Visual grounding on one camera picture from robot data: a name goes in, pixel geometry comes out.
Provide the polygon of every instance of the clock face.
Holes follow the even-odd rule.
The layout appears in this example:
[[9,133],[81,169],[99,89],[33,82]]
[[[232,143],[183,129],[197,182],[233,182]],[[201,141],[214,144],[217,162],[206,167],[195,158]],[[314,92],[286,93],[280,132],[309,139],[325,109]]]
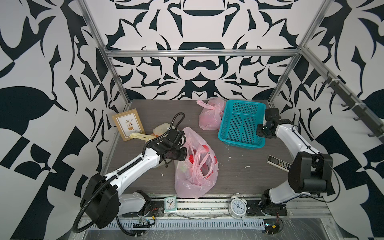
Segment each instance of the clock face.
[[240,199],[235,199],[231,202],[232,211],[238,215],[242,215],[246,210],[245,202]]
[[166,208],[166,210],[175,209],[176,208],[176,198],[165,199],[165,208]]

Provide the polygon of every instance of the pink plastic bag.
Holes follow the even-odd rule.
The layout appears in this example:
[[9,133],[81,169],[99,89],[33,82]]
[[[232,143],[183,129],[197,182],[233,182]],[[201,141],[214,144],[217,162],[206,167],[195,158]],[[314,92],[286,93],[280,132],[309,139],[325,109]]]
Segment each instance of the pink plastic bag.
[[217,130],[220,128],[223,117],[225,101],[221,98],[214,98],[204,103],[197,100],[197,104],[203,107],[199,116],[199,127],[202,130]]
[[218,163],[215,153],[191,128],[183,129],[187,142],[187,158],[175,162],[175,190],[181,198],[199,198],[216,183]]

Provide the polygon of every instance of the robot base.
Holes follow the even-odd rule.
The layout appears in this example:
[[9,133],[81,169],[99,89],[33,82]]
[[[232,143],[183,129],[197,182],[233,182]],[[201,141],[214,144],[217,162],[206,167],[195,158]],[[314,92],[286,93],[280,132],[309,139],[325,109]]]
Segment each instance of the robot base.
[[287,216],[285,204],[274,204],[269,198],[269,189],[265,190],[261,197],[261,201],[247,200],[247,215],[248,216]]

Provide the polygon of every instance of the picture frame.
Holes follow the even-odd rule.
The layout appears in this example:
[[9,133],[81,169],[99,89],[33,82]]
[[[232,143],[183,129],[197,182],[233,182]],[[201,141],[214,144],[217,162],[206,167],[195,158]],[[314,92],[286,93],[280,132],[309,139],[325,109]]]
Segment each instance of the picture frame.
[[112,116],[112,118],[119,130],[123,141],[132,139],[129,137],[131,133],[145,134],[143,125],[141,124],[139,114],[137,113],[136,109],[119,113]]

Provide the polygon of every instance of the teal basket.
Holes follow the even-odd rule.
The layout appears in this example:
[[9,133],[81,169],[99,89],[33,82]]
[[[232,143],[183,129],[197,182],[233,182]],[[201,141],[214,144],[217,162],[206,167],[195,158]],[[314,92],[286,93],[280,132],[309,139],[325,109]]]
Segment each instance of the teal basket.
[[257,124],[263,123],[265,104],[228,100],[218,138],[225,144],[256,149],[264,147],[265,138],[256,135]]

